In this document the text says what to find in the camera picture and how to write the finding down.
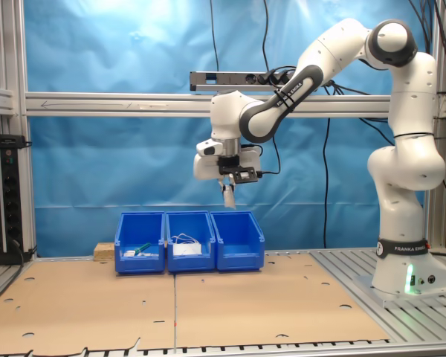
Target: wooden block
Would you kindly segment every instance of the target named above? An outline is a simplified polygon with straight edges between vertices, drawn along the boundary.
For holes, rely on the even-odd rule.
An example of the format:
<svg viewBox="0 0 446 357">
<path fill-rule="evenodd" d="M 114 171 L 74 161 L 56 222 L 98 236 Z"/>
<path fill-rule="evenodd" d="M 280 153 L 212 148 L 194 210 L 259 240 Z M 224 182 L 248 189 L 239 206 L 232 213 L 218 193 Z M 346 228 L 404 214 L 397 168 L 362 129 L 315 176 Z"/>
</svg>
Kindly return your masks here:
<svg viewBox="0 0 446 357">
<path fill-rule="evenodd" d="M 114 243 L 98 243 L 94 248 L 94 261 L 114 260 Z"/>
</svg>

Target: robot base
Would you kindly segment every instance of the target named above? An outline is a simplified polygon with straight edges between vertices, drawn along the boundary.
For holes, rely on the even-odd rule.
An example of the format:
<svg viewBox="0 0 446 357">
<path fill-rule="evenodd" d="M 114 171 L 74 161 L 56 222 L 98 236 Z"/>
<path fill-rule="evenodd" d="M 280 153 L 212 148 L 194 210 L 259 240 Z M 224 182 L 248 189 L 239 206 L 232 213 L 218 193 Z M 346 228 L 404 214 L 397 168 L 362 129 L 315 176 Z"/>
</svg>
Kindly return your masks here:
<svg viewBox="0 0 446 357">
<path fill-rule="evenodd" d="M 421 294 L 405 294 L 404 292 L 400 294 L 389 294 L 376 289 L 372 285 L 372 279 L 372 275 L 361 275 L 354 277 L 354 284 L 384 309 L 393 307 L 393 303 L 397 300 L 421 300 L 426 298 L 437 298 L 439 296 L 446 297 L 446 287 Z"/>
<path fill-rule="evenodd" d="M 375 273 L 355 283 L 382 306 L 394 300 L 419 300 L 446 296 L 446 266 L 431 253 L 378 258 Z"/>
</svg>

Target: white object in bin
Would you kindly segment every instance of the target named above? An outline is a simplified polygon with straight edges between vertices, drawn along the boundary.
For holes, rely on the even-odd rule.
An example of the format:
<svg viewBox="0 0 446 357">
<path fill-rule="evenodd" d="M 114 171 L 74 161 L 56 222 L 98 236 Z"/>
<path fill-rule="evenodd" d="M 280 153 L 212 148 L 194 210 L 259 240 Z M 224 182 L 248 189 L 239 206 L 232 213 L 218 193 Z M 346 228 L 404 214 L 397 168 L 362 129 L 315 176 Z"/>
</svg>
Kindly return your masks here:
<svg viewBox="0 0 446 357">
<path fill-rule="evenodd" d="M 143 253 L 140 252 L 139 254 L 135 255 L 135 251 L 127 251 L 124 253 L 124 257 L 157 257 L 158 254 L 153 253 Z"/>
<path fill-rule="evenodd" d="M 201 255 L 201 244 L 195 238 L 187 236 L 185 233 L 173 236 L 172 239 L 174 238 L 173 255 Z"/>
</svg>

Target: green status light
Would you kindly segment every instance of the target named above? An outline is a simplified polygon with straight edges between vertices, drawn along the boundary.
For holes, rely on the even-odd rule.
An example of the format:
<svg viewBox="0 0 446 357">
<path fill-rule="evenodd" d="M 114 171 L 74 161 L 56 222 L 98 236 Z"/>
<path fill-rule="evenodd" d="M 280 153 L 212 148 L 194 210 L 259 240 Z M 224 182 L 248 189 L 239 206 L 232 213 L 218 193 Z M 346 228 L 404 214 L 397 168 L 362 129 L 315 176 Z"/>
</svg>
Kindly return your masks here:
<svg viewBox="0 0 446 357">
<path fill-rule="evenodd" d="M 413 264 L 409 264 L 408 265 L 408 269 L 407 269 L 407 280 L 404 284 L 404 292 L 405 294 L 409 294 L 410 293 L 410 289 L 411 289 L 411 276 L 413 274 Z"/>
</svg>

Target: cardboard sheet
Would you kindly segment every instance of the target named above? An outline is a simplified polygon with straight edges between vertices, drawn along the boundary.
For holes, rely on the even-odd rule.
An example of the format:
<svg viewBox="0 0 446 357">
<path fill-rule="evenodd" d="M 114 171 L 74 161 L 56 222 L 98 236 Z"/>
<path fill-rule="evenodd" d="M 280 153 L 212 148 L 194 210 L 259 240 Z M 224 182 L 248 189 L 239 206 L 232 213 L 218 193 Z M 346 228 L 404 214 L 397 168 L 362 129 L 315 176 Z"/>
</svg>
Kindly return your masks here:
<svg viewBox="0 0 446 357">
<path fill-rule="evenodd" d="M 389 338 L 307 254 L 266 257 L 261 272 L 178 275 L 175 287 L 177 347 Z"/>
<path fill-rule="evenodd" d="M 34 263 L 0 297 L 0 355 L 122 350 L 139 338 L 139 350 L 172 348 L 174 321 L 172 275 L 119 277 L 113 263 L 91 261 Z"/>
</svg>

